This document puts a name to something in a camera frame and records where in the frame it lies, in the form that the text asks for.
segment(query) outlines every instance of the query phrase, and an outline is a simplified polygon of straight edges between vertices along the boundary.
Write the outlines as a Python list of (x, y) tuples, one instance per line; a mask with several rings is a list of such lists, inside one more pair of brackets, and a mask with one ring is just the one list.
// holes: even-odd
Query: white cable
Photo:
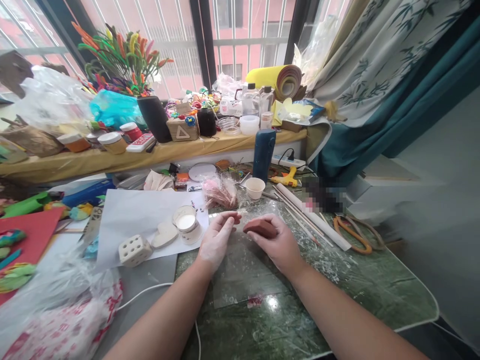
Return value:
[[(120, 306), (117, 309), (117, 311), (122, 310), (127, 305), (130, 305), (136, 298), (138, 298), (140, 295), (142, 295), (143, 293), (146, 293), (149, 290), (156, 289), (156, 288), (161, 288), (161, 287), (164, 287), (164, 286), (170, 286), (170, 285), (173, 285), (173, 284), (174, 284), (173, 282), (165, 282), (163, 284), (158, 284), (158, 285), (153, 285), (153, 286), (147, 287), (146, 289), (140, 291), (137, 295), (132, 297), (130, 300), (128, 300), (126, 303), (124, 303), (122, 306)], [(197, 320), (195, 320), (195, 330), (196, 330), (196, 337), (198, 338), (198, 360), (201, 360), (201, 357), (202, 357), (202, 343), (200, 342), (200, 332), (199, 332), (199, 326), (197, 325)]]
[(467, 345), (469, 348), (471, 348), (472, 350), (475, 350), (477, 353), (480, 353), (480, 350), (477, 349), (476, 347), (474, 347), (473, 345), (470, 345), (468, 342), (466, 342), (465, 340), (463, 340), (462, 338), (458, 337), (457, 335), (455, 335), (454, 333), (451, 333), (450, 331), (448, 331), (446, 328), (444, 327), (441, 327), (440, 325), (432, 322), (433, 325), (435, 325), (437, 328), (440, 328), (442, 329), (444, 332), (446, 332), (447, 334), (453, 336), (455, 339), (461, 341), (462, 343), (464, 343), (465, 345)]

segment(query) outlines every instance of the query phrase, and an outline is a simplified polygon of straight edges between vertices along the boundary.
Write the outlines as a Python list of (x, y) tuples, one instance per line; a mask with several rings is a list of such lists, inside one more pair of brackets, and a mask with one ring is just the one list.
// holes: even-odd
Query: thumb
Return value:
[(218, 237), (221, 237), (221, 238), (229, 238), (230, 236), (230, 233), (232, 232), (232, 229), (234, 227), (234, 222), (235, 222), (235, 219), (233, 217), (229, 217), (226, 221), (225, 221), (225, 224), (223, 224), (223, 227), (221, 228), (221, 230), (218, 232)]
[(254, 242), (257, 243), (261, 249), (268, 254), (267, 249), (270, 246), (269, 240), (264, 238), (262, 235), (257, 234), (256, 232), (249, 231), (247, 232), (247, 235), (253, 239)]

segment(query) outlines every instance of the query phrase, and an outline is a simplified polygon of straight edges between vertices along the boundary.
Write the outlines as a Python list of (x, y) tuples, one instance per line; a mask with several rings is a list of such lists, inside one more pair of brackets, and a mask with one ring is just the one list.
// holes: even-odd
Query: hand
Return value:
[(242, 215), (236, 211), (221, 212), (213, 218), (205, 231), (198, 257), (211, 264), (212, 275), (224, 259), (230, 234), (237, 230), (234, 225), (240, 224), (241, 218)]
[(298, 276), (308, 266), (300, 255), (294, 234), (277, 215), (267, 214), (257, 219), (262, 219), (272, 224), (276, 229), (277, 235), (272, 239), (266, 239), (256, 232), (249, 231), (248, 236), (266, 252), (278, 270), (292, 281), (294, 277)]

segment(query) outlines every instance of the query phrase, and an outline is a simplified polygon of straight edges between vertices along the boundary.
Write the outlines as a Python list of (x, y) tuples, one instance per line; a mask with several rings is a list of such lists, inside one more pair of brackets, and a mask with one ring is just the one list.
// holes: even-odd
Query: blue thermos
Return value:
[(255, 137), (252, 176), (262, 179), (265, 183), (267, 183), (269, 178), (270, 163), (274, 154), (276, 138), (277, 133), (272, 129), (260, 130)]

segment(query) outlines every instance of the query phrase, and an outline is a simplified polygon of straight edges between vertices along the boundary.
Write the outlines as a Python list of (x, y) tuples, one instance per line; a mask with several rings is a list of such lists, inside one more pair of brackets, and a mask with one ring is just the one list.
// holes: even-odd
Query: colorful pipe cleaner bouquet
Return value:
[[(148, 78), (158, 74), (166, 63), (173, 63), (171, 58), (159, 60), (160, 53), (152, 51), (154, 41), (148, 43), (140, 31), (130, 31), (124, 39), (115, 26), (108, 24), (105, 24), (106, 34), (99, 31), (95, 36), (73, 21), (72, 25), (83, 41), (78, 49), (89, 50), (97, 58), (85, 65), (88, 77), (96, 82), (96, 91), (106, 89), (135, 97), (148, 96), (151, 91)], [(110, 75), (111, 81), (107, 82), (104, 75)]]

